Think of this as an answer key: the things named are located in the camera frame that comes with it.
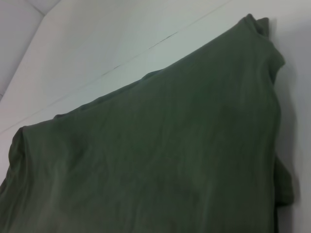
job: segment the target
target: olive green fabric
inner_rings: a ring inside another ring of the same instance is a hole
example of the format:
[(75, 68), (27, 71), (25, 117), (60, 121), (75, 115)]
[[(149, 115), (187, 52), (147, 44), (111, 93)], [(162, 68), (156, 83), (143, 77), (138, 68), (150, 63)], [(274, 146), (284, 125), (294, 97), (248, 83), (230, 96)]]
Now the olive green fabric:
[(268, 32), (248, 15), (163, 70), (21, 128), (0, 231), (277, 231), (276, 208), (294, 196), (275, 157), (284, 60)]

